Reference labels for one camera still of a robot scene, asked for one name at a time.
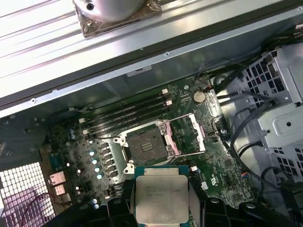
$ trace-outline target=motherboard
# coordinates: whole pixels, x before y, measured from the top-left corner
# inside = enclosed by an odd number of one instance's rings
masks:
[[[137,166],[189,165],[208,196],[237,208],[252,199],[223,142],[227,123],[209,79],[181,79],[49,127],[54,194],[62,202],[119,196]]]

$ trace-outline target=black cable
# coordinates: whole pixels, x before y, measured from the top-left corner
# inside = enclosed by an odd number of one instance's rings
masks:
[[[261,45],[260,51],[256,52],[252,55],[252,57],[241,61],[241,64],[233,64],[230,66],[226,66],[224,68],[220,68],[218,70],[214,70],[208,73],[209,78],[216,77],[218,75],[221,75],[223,73],[227,73],[232,71],[232,73],[225,78],[219,85],[217,85],[214,88],[215,93],[219,93],[220,91],[227,88],[227,86],[238,76],[241,74],[241,72],[246,69],[247,67],[244,67],[244,65],[251,65],[253,62],[255,62],[257,59],[262,57],[262,53],[267,51],[273,51],[277,47],[282,45],[290,45],[290,44],[296,44],[303,41],[303,29],[294,29],[293,27],[291,29],[288,29],[285,32],[279,33],[276,36],[270,37],[266,39],[263,44]]]
[[[249,112],[251,112],[251,109],[250,108],[244,108],[244,109],[242,109],[242,110],[239,110],[235,115],[234,115],[234,117],[233,117],[233,119],[232,119],[232,124],[231,124],[231,135],[232,135],[232,132],[233,132],[233,127],[234,127],[234,125],[235,125],[235,122],[236,122],[236,119],[237,119],[237,117],[238,117],[238,115],[239,114],[241,114],[241,113],[243,113],[243,112],[245,112],[245,111],[249,111]]]
[[[264,183],[266,183],[267,185],[278,189],[274,184],[264,180],[263,178],[261,178],[260,176],[258,176],[257,174],[255,174],[254,172],[252,172],[245,164],[244,162],[241,160],[241,158],[238,156],[236,149],[234,147],[235,141],[236,139],[239,137],[240,133],[243,131],[243,129],[245,128],[245,126],[255,117],[259,116],[262,112],[264,112],[265,110],[267,110],[269,107],[271,106],[270,102],[266,102],[264,103],[259,109],[256,109],[255,111],[253,111],[241,124],[240,126],[237,128],[234,136],[232,137],[231,140],[231,146],[230,146],[230,154],[231,156],[245,169],[245,171],[247,173],[249,173],[251,176],[255,177],[256,179],[258,179],[259,181],[262,181]]]
[[[290,182],[292,182],[292,183],[294,182],[292,177],[286,171],[284,171],[284,170],[282,170],[278,167],[275,167],[275,166],[270,166],[270,167],[267,167],[266,169],[264,169],[262,174],[261,174],[261,178],[265,180],[266,174],[270,170],[277,170],[278,172],[283,173]],[[265,185],[263,184],[263,182],[261,182],[261,188],[260,188],[259,196],[261,196],[264,193],[264,189],[265,189]]]
[[[251,143],[249,145],[246,145],[240,152],[239,152],[239,157],[241,157],[245,151],[247,151],[249,148],[251,147],[254,147],[254,146],[259,146],[259,147],[262,147],[263,144],[261,141],[258,141],[258,142],[254,142],[254,143]]]

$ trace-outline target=mounting hole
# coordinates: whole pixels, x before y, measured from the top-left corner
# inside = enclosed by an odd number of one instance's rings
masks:
[[[89,4],[86,5],[86,8],[87,8],[88,10],[93,10],[93,9],[94,9],[94,4],[89,3]]]

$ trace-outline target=cpu socket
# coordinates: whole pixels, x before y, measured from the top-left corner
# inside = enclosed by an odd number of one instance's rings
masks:
[[[126,130],[114,142],[123,147],[128,162],[125,174],[133,174],[135,166],[152,166],[180,155],[169,120],[156,120]]]

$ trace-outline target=ventilation grille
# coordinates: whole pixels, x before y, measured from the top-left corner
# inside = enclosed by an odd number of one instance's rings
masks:
[[[296,154],[298,156],[298,167],[300,169],[300,173],[303,176],[303,149],[295,148]]]
[[[285,90],[279,72],[275,70],[272,63],[268,63],[268,61],[272,61],[275,54],[276,52],[271,53],[246,69],[246,81],[252,93],[272,96]],[[257,108],[264,103],[256,98],[254,101]]]
[[[34,163],[0,172],[3,189],[0,189],[4,203],[1,219],[7,227],[20,227],[21,218],[28,205],[47,191],[40,164]],[[35,200],[23,218],[23,227],[40,227],[55,216],[49,196]]]
[[[295,176],[298,176],[298,172],[295,169],[294,162],[290,159],[286,159],[283,157],[276,157],[278,160],[278,163],[280,164],[280,168],[289,174],[293,174]]]
[[[277,154],[284,154],[284,151],[282,150],[282,148],[273,148],[274,152]]]

